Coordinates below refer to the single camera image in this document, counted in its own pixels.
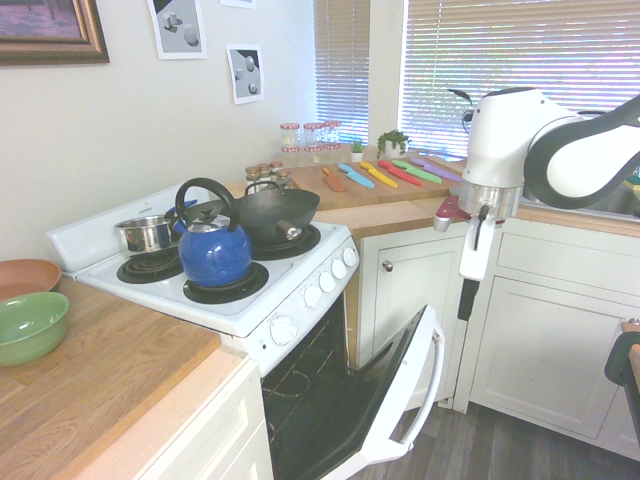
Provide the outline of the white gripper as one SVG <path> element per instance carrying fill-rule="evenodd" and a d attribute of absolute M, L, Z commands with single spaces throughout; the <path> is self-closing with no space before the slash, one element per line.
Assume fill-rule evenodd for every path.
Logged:
<path fill-rule="evenodd" d="M 488 218 L 480 221 L 472 218 L 466 232 L 459 273 L 463 280 L 457 318 L 468 321 L 477 294 L 477 281 L 486 274 L 496 221 Z"/>

